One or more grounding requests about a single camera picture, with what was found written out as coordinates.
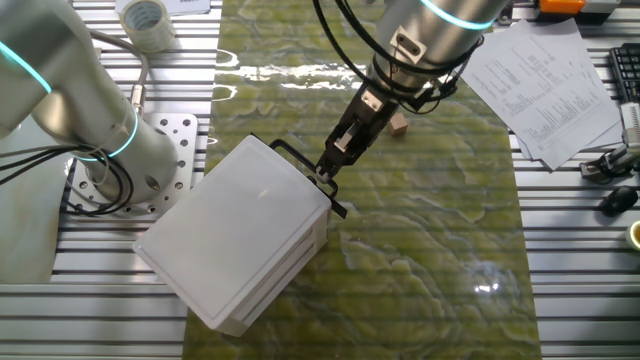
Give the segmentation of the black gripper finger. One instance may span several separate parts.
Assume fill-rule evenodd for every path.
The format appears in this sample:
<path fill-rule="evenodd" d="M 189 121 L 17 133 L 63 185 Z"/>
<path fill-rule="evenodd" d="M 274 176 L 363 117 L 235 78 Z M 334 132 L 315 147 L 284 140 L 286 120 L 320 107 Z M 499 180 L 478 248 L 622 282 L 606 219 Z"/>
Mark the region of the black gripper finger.
<path fill-rule="evenodd" d="M 334 162 L 328 153 L 323 153 L 316 164 L 315 176 L 319 181 L 329 181 L 333 178 Z"/>
<path fill-rule="evenodd" d="M 327 161 L 328 179 L 333 180 L 343 167 L 349 166 L 349 165 L 350 163 L 348 158 L 329 159 Z"/>

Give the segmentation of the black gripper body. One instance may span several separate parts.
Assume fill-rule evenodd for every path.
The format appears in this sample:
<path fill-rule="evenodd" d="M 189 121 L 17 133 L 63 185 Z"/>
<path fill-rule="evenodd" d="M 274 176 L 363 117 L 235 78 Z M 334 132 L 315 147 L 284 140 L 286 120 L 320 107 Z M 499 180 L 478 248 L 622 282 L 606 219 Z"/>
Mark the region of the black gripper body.
<path fill-rule="evenodd" d="M 399 105 L 375 89 L 360 88 L 325 141 L 324 167 L 353 165 L 384 130 Z"/>

